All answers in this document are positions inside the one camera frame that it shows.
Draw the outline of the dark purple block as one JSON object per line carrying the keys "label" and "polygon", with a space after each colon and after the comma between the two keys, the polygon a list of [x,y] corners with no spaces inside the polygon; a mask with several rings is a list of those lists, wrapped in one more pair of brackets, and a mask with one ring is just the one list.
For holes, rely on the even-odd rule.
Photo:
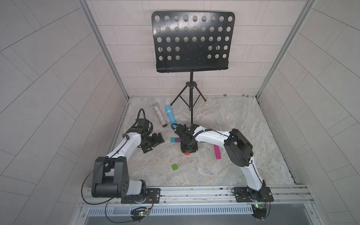
{"label": "dark purple block", "polygon": [[176,137],[176,138],[175,138],[175,142],[176,142],[176,143],[179,143],[179,142],[181,142],[181,141],[182,141],[182,140],[181,140],[179,137]]}

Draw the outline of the green block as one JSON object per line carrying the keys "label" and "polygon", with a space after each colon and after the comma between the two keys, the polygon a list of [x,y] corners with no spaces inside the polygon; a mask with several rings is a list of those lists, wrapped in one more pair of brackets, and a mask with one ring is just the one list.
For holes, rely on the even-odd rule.
{"label": "green block", "polygon": [[176,171],[176,170],[178,170],[178,169],[179,169],[179,167],[178,167],[177,164],[173,164],[173,165],[172,165],[172,170],[173,170],[173,171]]}

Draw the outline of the magenta rectangular block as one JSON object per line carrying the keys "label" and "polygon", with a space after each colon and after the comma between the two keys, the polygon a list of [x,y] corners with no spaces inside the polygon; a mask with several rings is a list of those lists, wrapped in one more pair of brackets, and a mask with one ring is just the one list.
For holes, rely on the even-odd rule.
{"label": "magenta rectangular block", "polygon": [[221,159],[220,147],[218,145],[214,145],[214,151],[216,159]]}

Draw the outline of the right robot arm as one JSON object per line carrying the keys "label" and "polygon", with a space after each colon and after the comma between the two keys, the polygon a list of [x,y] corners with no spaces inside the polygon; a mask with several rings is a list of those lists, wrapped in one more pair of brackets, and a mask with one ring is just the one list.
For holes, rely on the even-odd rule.
{"label": "right robot arm", "polygon": [[171,128],[181,139],[183,153],[196,152],[198,142],[210,143],[226,150],[231,162],[241,168],[247,182],[246,187],[232,188],[237,202],[274,201],[270,188],[256,167],[253,145],[239,130],[234,128],[231,131],[216,131],[197,124],[187,127],[176,123],[171,124]]}

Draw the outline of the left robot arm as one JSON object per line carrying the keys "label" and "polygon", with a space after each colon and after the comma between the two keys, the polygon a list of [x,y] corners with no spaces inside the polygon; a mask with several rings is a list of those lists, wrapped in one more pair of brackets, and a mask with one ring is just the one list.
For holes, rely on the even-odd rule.
{"label": "left robot arm", "polygon": [[140,202],[147,198],[146,183],[131,180],[128,160],[140,148],[148,153],[164,143],[161,133],[152,133],[153,124],[146,119],[144,109],[138,111],[135,123],[122,135],[120,144],[105,157],[98,157],[91,172],[91,195],[94,198],[127,198]]}

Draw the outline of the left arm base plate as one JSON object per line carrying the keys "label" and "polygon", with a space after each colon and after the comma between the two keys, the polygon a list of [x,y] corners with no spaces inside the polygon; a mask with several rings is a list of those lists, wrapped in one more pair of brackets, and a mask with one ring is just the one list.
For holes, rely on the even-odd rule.
{"label": "left arm base plate", "polygon": [[151,204],[159,203],[160,188],[145,188],[138,195],[127,195],[121,199],[121,204]]}

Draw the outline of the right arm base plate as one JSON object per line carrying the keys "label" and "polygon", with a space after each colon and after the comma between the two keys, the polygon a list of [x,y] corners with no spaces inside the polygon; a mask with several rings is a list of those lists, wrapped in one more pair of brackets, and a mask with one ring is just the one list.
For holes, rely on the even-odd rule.
{"label": "right arm base plate", "polygon": [[232,193],[235,195],[236,202],[243,203],[265,203],[273,202],[274,198],[269,187],[262,187],[259,191],[252,190],[248,187],[234,187]]}

